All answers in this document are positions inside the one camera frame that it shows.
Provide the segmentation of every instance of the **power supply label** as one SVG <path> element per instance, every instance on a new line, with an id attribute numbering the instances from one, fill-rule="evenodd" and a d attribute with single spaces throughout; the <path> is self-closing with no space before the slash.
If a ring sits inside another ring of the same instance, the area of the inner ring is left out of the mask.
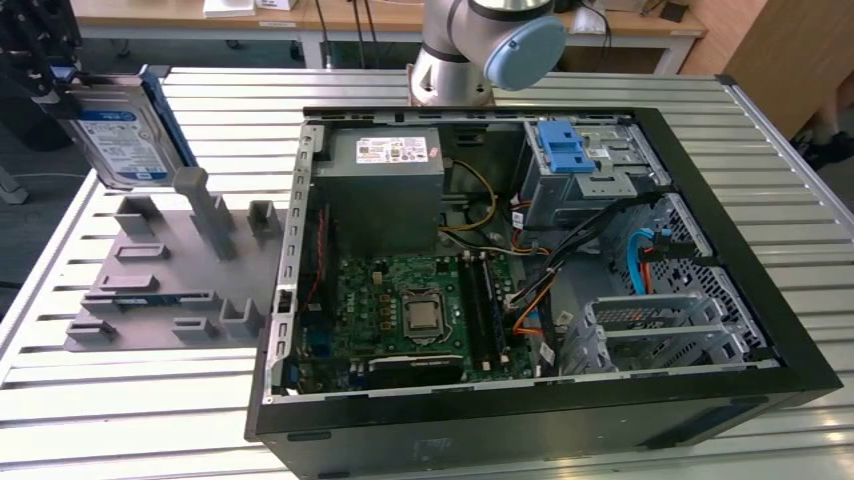
<path id="1" fill-rule="evenodd" d="M 425 137 L 366 137 L 357 142 L 357 163 L 427 162 Z"/>
<path id="2" fill-rule="evenodd" d="M 78 120 L 114 173 L 133 180 L 161 180 L 167 169 L 150 143 L 151 133 L 126 111 L 83 112 Z"/>

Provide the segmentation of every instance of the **green circuit board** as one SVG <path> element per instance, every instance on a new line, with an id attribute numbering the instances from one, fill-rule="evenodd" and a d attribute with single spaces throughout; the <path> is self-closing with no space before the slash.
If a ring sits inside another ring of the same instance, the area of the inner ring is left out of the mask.
<path id="1" fill-rule="evenodd" d="M 510 266 L 504 255 L 489 257 L 493 283 L 500 295 L 513 290 Z M 386 257 L 345 259 L 339 265 L 338 321 L 330 338 L 333 358 L 378 358 L 390 355 L 461 355 L 465 381 L 532 377 L 528 344 L 508 347 L 509 362 L 483 371 L 470 358 L 470 336 L 461 298 L 458 259 L 439 257 Z M 414 340 L 405 328 L 406 302 L 413 295 L 442 299 L 442 334 L 434 339 Z M 321 367 L 327 389 L 350 390 L 345 373 Z"/>

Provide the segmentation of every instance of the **motherboard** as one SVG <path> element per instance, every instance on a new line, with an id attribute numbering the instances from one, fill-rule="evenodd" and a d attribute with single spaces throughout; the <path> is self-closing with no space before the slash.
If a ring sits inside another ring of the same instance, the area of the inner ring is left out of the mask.
<path id="1" fill-rule="evenodd" d="M 528 342 L 500 308 L 513 288 L 502 254 L 342 260 L 335 322 L 307 332 L 319 387 L 530 378 Z"/>

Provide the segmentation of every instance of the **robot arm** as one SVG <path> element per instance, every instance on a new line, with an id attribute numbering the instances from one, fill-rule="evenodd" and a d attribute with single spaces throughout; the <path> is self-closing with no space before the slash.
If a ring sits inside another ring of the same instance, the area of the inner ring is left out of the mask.
<path id="1" fill-rule="evenodd" d="M 490 103 L 492 84 L 530 87 L 558 63 L 566 29 L 554 0 L 425 2 L 422 51 L 410 88 L 422 105 Z"/>
<path id="2" fill-rule="evenodd" d="M 69 95 L 81 31 L 70 0 L 0 0 L 0 87 L 6 96 L 30 97 L 58 118 L 74 118 Z"/>

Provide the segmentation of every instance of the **aluminum extrusion table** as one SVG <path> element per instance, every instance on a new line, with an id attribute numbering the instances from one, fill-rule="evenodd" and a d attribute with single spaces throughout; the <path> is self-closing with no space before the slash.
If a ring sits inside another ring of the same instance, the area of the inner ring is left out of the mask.
<path id="1" fill-rule="evenodd" d="M 403 105 L 403 72 L 174 69 L 165 82 L 210 189 L 233 208 L 289 203 L 306 105 Z M 443 471 L 447 478 L 850 478 L 854 222 L 737 87 L 713 78 L 558 74 L 501 105 L 664 112 L 777 285 L 849 385 L 693 448 Z M 162 208 L 189 208 L 146 189 Z M 65 332 L 119 231 L 125 193 L 87 178 L 0 324 L 0 475 L 289 478 L 243 440 L 254 349 L 67 353 Z M 426 478 L 438 472 L 406 478 Z"/>

